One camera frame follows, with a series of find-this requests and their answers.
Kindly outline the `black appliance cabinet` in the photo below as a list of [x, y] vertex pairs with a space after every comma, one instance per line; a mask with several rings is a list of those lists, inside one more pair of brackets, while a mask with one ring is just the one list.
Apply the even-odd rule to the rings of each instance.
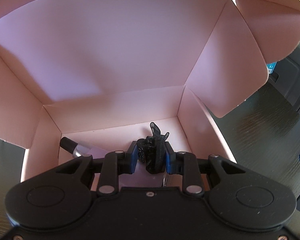
[[268, 82], [300, 114], [300, 44], [291, 54], [276, 63]]

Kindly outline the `brown fish oil bottle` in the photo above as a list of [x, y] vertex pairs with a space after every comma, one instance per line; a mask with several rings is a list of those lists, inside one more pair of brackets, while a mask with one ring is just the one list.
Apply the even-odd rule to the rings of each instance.
[[267, 67], [269, 75], [273, 73], [273, 71], [274, 71], [274, 69], [276, 67], [276, 64], [277, 64], [277, 62], [266, 64], [266, 67]]

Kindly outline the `pink cardboard box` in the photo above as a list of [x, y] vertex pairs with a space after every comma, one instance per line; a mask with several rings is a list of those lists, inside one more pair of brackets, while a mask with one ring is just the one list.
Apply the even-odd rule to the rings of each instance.
[[125, 149], [156, 121], [177, 151], [234, 156], [221, 118], [300, 42], [300, 0], [0, 0], [0, 139], [21, 179], [68, 135]]

